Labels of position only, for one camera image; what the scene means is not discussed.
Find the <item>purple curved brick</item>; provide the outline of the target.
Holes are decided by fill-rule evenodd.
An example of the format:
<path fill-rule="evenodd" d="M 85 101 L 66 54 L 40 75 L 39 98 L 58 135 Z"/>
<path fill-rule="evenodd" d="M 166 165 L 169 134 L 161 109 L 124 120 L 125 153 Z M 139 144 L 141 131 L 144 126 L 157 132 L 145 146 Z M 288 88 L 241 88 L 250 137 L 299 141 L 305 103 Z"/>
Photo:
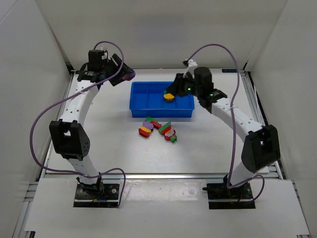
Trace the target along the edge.
<path fill-rule="evenodd" d="M 136 72 L 135 72 L 135 71 L 133 71 L 133 72 L 127 72 L 127 73 L 122 77 L 122 79 L 123 79 L 124 81 L 130 81 L 130 80 L 132 80 L 135 76 L 136 76 Z"/>

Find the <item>yellow oval brick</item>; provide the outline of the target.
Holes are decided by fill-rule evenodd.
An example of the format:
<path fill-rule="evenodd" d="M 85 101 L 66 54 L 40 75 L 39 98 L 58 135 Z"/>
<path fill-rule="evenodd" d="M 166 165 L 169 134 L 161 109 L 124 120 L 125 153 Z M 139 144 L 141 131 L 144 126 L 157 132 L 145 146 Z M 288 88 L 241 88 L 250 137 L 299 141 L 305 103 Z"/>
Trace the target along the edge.
<path fill-rule="evenodd" d="M 163 99 L 164 99 L 166 102 L 173 102 L 174 99 L 175 99 L 175 96 L 172 95 L 171 93 L 164 93 Z"/>

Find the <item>small green brick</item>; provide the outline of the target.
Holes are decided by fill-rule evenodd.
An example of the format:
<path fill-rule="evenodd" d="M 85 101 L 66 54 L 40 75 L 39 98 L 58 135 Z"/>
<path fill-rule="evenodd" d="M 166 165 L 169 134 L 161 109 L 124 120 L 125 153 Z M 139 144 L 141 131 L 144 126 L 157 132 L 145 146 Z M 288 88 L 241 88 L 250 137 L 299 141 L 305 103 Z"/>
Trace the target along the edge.
<path fill-rule="evenodd" d="M 177 141 L 177 135 L 175 134 L 175 135 L 171 136 L 170 141 L 172 143 L 176 142 Z"/>

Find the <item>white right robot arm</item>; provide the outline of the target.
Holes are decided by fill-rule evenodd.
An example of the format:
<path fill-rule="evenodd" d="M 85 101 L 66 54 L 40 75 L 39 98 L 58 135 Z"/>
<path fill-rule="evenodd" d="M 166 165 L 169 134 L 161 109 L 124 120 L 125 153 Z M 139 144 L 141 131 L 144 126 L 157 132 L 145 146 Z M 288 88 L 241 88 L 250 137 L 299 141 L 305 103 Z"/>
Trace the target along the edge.
<path fill-rule="evenodd" d="M 257 172 L 280 159 L 276 127 L 262 125 L 233 105 L 233 99 L 214 87 L 212 73 L 198 67 L 194 73 L 178 73 L 167 87 L 173 96 L 197 97 L 199 104 L 233 130 L 232 158 L 226 178 L 228 189 L 241 187 L 256 178 Z"/>

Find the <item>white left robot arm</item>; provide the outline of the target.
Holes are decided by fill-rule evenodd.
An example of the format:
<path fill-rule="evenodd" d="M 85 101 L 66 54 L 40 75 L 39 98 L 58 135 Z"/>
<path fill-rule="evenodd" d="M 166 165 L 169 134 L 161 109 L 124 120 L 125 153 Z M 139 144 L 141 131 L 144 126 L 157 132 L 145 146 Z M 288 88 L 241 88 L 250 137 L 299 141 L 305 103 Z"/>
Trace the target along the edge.
<path fill-rule="evenodd" d="M 94 195 L 103 190 L 100 173 L 89 157 L 90 139 L 83 125 L 93 99 L 101 88 L 101 81 L 109 79 L 112 86 L 135 77 L 135 71 L 113 54 L 104 50 L 90 50 L 88 62 L 77 72 L 76 93 L 61 117 L 49 125 L 55 152 L 66 159 L 78 174 L 83 190 Z"/>

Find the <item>blue divided plastic bin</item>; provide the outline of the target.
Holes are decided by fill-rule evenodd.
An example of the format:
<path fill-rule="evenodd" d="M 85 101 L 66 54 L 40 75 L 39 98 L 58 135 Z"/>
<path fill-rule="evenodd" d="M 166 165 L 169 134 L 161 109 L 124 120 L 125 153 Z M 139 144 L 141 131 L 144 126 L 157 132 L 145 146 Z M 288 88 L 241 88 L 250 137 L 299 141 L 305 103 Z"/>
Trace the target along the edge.
<path fill-rule="evenodd" d="M 190 118 L 195 109 L 194 97 L 176 97 L 164 100 L 164 91 L 171 81 L 133 82 L 129 109 L 134 118 Z"/>

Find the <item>green red sloped brick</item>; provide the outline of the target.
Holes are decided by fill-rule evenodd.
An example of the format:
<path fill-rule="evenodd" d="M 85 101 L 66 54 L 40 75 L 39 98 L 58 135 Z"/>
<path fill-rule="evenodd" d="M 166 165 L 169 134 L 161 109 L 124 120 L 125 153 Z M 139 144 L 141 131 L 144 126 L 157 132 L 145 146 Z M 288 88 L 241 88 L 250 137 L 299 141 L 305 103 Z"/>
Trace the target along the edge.
<path fill-rule="evenodd" d="M 167 122 L 166 124 L 162 125 L 158 131 L 161 135 L 165 135 L 165 133 L 169 131 L 170 129 L 171 129 L 171 122 Z"/>

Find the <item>red yellow purple brick stack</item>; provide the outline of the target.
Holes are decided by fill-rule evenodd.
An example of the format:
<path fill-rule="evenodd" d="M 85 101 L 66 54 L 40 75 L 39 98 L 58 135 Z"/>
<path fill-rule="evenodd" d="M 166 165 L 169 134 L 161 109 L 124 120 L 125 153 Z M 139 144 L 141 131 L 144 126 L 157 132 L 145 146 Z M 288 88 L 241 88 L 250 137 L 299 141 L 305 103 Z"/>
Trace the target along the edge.
<path fill-rule="evenodd" d="M 154 125 L 148 121 L 144 121 L 141 125 L 141 127 L 139 128 L 138 132 L 139 135 L 144 137 L 144 138 L 148 138 L 152 131 L 154 129 Z"/>

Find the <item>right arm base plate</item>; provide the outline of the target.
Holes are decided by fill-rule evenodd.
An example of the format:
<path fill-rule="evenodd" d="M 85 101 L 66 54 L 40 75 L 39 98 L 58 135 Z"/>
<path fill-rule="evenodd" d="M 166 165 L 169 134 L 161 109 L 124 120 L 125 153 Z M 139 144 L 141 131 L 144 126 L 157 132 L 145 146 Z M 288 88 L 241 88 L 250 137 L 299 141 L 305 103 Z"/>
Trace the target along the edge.
<path fill-rule="evenodd" d="M 203 187 L 202 190 L 208 195 L 210 210 L 256 208 L 249 183 L 233 189 L 228 189 L 224 183 L 207 183 L 207 186 Z"/>

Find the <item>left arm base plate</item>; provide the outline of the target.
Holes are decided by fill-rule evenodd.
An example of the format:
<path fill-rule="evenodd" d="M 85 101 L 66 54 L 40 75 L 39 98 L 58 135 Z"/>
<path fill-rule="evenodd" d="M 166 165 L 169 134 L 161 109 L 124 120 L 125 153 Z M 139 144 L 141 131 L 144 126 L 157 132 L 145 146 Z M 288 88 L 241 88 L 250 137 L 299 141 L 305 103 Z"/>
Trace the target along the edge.
<path fill-rule="evenodd" d="M 119 208 L 125 182 L 103 180 L 101 188 L 93 191 L 77 183 L 73 207 L 75 208 Z"/>

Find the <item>aluminium front rail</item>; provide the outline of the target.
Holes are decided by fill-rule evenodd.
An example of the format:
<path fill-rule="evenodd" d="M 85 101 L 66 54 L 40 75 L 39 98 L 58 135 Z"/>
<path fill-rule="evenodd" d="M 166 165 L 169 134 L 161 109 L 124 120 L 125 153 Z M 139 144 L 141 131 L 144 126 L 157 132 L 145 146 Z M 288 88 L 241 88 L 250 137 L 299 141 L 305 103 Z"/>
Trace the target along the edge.
<path fill-rule="evenodd" d="M 276 173 L 262 174 L 264 178 L 276 178 Z M 126 174 L 126 179 L 222 179 L 225 174 Z M 72 178 L 71 174 L 45 174 L 44 178 Z M 110 173 L 104 179 L 123 179 L 123 174 Z"/>

